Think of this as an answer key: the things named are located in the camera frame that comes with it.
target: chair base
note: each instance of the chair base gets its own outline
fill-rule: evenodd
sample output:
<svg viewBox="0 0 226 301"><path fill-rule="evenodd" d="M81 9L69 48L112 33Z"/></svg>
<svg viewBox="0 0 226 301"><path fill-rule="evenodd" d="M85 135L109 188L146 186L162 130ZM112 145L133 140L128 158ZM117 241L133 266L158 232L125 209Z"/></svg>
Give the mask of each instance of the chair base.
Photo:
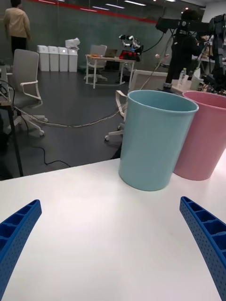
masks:
<svg viewBox="0 0 226 301"><path fill-rule="evenodd" d="M94 78L94 74L89 74L89 75L88 75L88 78L89 78L89 79ZM107 77L104 77L104 76L102 76L102 75L100 75L100 74L97 74L97 75L96 75L96 82L97 82L98 79L107 81Z"/></svg>
<svg viewBox="0 0 226 301"><path fill-rule="evenodd" d="M108 135L105 136L105 141L109 141L110 140L110 136L123 135L124 128L125 128L125 125L123 123L120 123L120 125L118 126L118 130L117 131L115 131L115 132L109 132Z"/></svg>
<svg viewBox="0 0 226 301"><path fill-rule="evenodd" d="M42 120L45 122L48 122L48 119L44 116L44 115L34 115L34 117L36 117L38 120ZM37 124L35 124L33 122L32 119L29 118L28 115L22 114L22 116L18 116L15 120L14 120L14 125L17 126L18 124L22 124L24 122L24 120L26 121L27 125L29 128L36 128L39 130L39 135L40 136L44 136L45 132L41 129L40 126L38 126Z"/></svg>

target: beige jacket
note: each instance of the beige jacket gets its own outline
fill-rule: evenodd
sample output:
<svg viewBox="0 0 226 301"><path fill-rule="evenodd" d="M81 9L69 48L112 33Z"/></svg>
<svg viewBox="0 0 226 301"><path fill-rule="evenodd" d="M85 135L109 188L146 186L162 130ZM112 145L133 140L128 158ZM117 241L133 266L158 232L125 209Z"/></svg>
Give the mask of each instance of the beige jacket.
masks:
<svg viewBox="0 0 226 301"><path fill-rule="evenodd" d="M23 10L8 8L4 17L4 24L9 29L11 36L30 39L30 21Z"/></svg>

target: white trash bin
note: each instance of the white trash bin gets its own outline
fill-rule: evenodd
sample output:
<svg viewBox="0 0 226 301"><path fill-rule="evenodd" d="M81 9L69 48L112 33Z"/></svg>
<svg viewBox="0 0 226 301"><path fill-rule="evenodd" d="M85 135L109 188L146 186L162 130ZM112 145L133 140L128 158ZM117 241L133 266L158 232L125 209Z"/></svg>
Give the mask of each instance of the white trash bin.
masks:
<svg viewBox="0 0 226 301"><path fill-rule="evenodd" d="M49 71L49 53L48 47L44 45L38 45L39 54L39 69L41 71Z"/></svg>
<svg viewBox="0 0 226 301"><path fill-rule="evenodd" d="M68 49L69 55L69 64L68 70L69 72L77 72L78 69L78 51L75 49Z"/></svg>
<svg viewBox="0 0 226 301"><path fill-rule="evenodd" d="M68 53L67 48L58 47L59 59L60 59L60 71L68 71Z"/></svg>
<svg viewBox="0 0 226 301"><path fill-rule="evenodd" d="M59 71L59 52L56 46L48 46L50 71Z"/></svg>

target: person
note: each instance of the person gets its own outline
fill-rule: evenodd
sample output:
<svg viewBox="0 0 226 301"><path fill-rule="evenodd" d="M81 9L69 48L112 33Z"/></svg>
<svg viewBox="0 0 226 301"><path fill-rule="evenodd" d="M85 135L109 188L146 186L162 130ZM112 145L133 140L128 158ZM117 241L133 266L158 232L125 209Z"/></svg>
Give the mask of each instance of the person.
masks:
<svg viewBox="0 0 226 301"><path fill-rule="evenodd" d="M195 10L188 9L181 15L181 20L199 21L200 16ZM179 79L183 68L186 68L187 74L191 71L192 55L199 56L203 50L205 39L193 36L190 32L188 35L179 34L174 36L172 45L172 58L174 54L175 69L173 79Z"/></svg>
<svg viewBox="0 0 226 301"><path fill-rule="evenodd" d="M30 21L22 10L21 0L11 0L12 8L5 12L4 25L6 35L11 36L12 53L16 49L26 50L27 39L31 39Z"/></svg>

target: office chair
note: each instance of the office chair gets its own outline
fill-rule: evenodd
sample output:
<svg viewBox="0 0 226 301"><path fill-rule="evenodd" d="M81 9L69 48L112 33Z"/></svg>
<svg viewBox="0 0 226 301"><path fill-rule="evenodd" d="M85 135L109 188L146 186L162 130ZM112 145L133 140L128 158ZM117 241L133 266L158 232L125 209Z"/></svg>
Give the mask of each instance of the office chair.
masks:
<svg viewBox="0 0 226 301"><path fill-rule="evenodd" d="M19 109L35 109L42 106L43 102L39 94L37 73L39 64L39 54L36 52L16 49L13 60L13 73L8 73L8 82L15 90L14 105ZM13 91L10 91L10 101L13 100ZM39 130L39 135L43 136L44 131L25 114L17 111L17 118L14 125L21 124L26 120L30 127ZM34 115L37 119L48 121L44 115Z"/></svg>
<svg viewBox="0 0 226 301"><path fill-rule="evenodd" d="M105 45L99 45L99 46L98 45L92 45L91 48L90 48L90 54L91 55L98 55L98 56L105 56L106 50L107 50L107 46L105 46ZM92 58L89 58L89 57L86 57L86 59L88 61L88 66L91 69L94 69L95 60L92 59ZM105 66L106 66L106 61L97 61L97 71L104 70ZM93 77L94 77L94 74L89 74L88 75L88 78L93 78ZM97 82L98 79L107 81L107 78L102 76L101 74L97 74L96 82Z"/></svg>
<svg viewBox="0 0 226 301"><path fill-rule="evenodd" d="M167 73L164 72L153 72L152 71L144 71L144 70L136 70L133 74L131 86L129 92L134 90L140 90L143 84L149 79L149 81L142 88L143 90L158 90L163 88L163 84L166 81ZM125 98L125 104L123 105L120 102L120 96ZM126 112L127 112L127 95L125 95L120 90L116 91L115 94L116 104L119 110L120 115L123 118L123 123L120 123L118 126L118 131L109 132L107 136L105 136L105 140L109 141L110 136L118 136L122 135L124 132L125 121L126 121Z"/></svg>

